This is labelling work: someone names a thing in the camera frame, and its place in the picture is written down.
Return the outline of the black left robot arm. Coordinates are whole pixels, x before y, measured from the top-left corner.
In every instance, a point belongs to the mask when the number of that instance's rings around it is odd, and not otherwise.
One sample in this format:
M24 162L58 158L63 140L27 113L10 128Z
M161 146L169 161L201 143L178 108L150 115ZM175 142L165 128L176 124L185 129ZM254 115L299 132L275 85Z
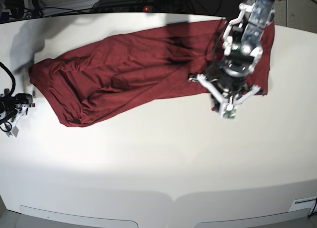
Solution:
M258 85L247 86L246 79L263 55L264 29L273 22L277 0L246 0L239 4L237 18L227 21L216 43L222 41L223 57L213 59L205 73L190 77L211 93L214 110L232 112L249 97L263 94Z

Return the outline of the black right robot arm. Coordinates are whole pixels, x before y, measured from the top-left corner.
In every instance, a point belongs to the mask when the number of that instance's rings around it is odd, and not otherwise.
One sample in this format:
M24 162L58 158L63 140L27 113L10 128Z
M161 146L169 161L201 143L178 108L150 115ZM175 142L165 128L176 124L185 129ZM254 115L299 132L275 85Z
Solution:
M8 137L17 137L18 121L35 107L35 87L29 78L31 65L29 62L11 71L0 64L0 82L7 81L0 87L0 130Z

